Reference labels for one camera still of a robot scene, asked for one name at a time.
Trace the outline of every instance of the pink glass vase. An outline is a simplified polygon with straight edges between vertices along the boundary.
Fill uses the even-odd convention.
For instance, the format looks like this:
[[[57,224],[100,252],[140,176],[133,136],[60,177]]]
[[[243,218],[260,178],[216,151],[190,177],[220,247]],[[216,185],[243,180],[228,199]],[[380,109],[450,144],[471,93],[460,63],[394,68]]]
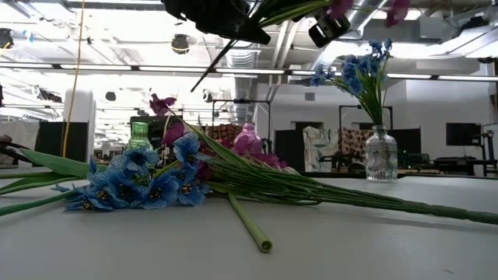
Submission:
[[[242,126],[242,132],[233,140],[236,151],[240,154],[249,152],[249,154],[258,154],[262,151],[261,138],[254,130],[254,124],[245,123]]]

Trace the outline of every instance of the white column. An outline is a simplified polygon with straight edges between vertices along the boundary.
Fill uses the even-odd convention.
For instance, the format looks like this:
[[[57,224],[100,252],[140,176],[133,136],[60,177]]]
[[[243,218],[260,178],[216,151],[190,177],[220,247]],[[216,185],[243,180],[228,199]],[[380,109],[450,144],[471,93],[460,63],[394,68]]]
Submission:
[[[68,120],[71,106],[72,87],[65,91],[64,120]],[[88,138],[86,143],[86,161],[93,155],[93,142],[95,138],[96,101],[93,91],[85,86],[78,86],[75,91],[75,100],[72,106],[71,122],[88,123]]]

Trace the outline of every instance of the fabric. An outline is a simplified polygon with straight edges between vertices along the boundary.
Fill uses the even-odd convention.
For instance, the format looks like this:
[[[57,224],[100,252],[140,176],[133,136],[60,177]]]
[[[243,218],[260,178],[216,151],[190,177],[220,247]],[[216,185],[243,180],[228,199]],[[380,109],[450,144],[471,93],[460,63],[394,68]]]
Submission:
[[[343,128],[341,133],[342,153],[359,153],[364,159],[366,140],[374,135],[374,131]]]
[[[0,135],[8,135],[12,143],[34,149],[37,144],[40,123],[38,121],[0,121]],[[19,161],[19,167],[29,167],[31,163]]]
[[[304,162],[306,172],[330,172],[330,162],[320,162],[322,156],[338,151],[338,132],[307,127],[303,129]]]
[[[242,132],[242,127],[235,124],[221,124],[208,128],[209,136],[215,140],[233,142]]]

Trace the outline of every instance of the pink flower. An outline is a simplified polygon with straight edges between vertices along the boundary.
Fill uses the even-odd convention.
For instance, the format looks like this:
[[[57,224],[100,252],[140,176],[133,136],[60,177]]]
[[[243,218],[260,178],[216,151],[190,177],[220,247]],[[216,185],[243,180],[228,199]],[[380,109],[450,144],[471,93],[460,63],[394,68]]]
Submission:
[[[154,114],[156,114],[157,116],[164,116],[170,110],[170,106],[173,106],[177,101],[177,99],[173,97],[168,97],[161,100],[155,93],[151,95],[151,97],[153,99],[149,101],[149,104],[153,109]]]
[[[385,21],[386,27],[394,26],[404,20],[409,8],[410,0],[393,0]]]
[[[337,19],[352,7],[352,0],[331,0],[328,16]]]
[[[184,135],[184,123],[177,122],[172,124],[166,131],[166,136],[163,138],[163,145],[172,145],[178,138]]]

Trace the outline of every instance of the ceiling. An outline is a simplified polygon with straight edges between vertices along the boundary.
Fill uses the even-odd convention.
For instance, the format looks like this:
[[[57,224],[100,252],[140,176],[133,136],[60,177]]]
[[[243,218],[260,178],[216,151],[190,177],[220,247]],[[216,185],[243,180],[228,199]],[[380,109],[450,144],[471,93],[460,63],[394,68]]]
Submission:
[[[0,50],[0,62],[75,64],[78,60],[81,4],[79,1],[0,0],[0,28],[11,29],[14,38],[12,48]],[[418,22],[416,19],[424,15],[439,19],[439,24],[446,29],[450,28],[453,33],[454,28],[451,26],[458,22],[452,21],[453,17],[443,20],[442,16],[463,15],[476,9],[489,11],[489,5],[490,1],[476,0],[413,0],[414,9],[410,10],[407,20],[399,26],[386,30],[383,25],[385,12],[380,10],[365,26],[362,40],[344,39],[333,42],[324,49],[317,48],[307,33],[316,21],[302,19],[298,23],[284,23],[266,28],[265,31],[272,37],[269,45],[243,44],[234,48],[235,51],[229,55],[236,55],[237,51],[254,53],[256,55],[252,67],[255,68],[308,69],[314,62],[325,58],[331,60],[334,66],[339,66],[336,58],[352,51],[361,53],[366,49],[368,37],[383,39],[393,34],[401,40],[397,40],[393,49],[394,56],[398,58],[390,63],[390,72],[470,74],[479,68],[475,59],[465,58],[465,55],[463,58],[462,55],[441,56],[437,54],[440,50],[438,46],[445,39],[413,40],[411,37],[407,38],[406,30],[412,30],[413,25]],[[180,22],[170,16],[163,11],[160,1],[88,0],[83,15],[80,62],[86,65],[207,67],[227,43],[227,40],[216,35],[199,32],[192,22]],[[188,36],[187,54],[177,54],[172,49],[175,34]],[[230,63],[223,59],[218,66],[227,67]],[[49,121],[61,120],[63,104],[42,100],[39,98],[40,89],[60,96],[63,102],[66,90],[72,88],[73,73],[0,68],[0,83],[4,86],[3,103],[8,105],[0,109],[2,119],[31,117]],[[190,93],[197,79],[196,75],[85,72],[80,75],[79,83],[90,84],[96,97],[98,135],[102,139],[114,138],[125,142],[129,136],[129,118],[137,115],[136,109],[141,108],[153,114],[147,109],[152,93],[161,98],[177,98],[175,108],[183,108],[184,117],[189,121],[197,123],[200,118],[203,124],[210,124],[212,117],[212,104],[203,100],[205,93],[211,93],[215,99],[240,97],[238,94],[241,85],[236,82],[240,81],[237,77],[210,75]],[[268,77],[263,75],[253,79],[247,86],[258,82],[268,82]],[[244,96],[256,98],[257,94],[252,94],[256,90],[256,87],[254,88],[252,91],[245,91]],[[115,93],[115,101],[106,100],[108,92]],[[45,105],[51,105],[53,108],[35,107]],[[217,103],[216,109],[225,110],[220,111],[216,123],[240,120],[240,110],[250,110],[242,107],[236,109],[230,103]]]

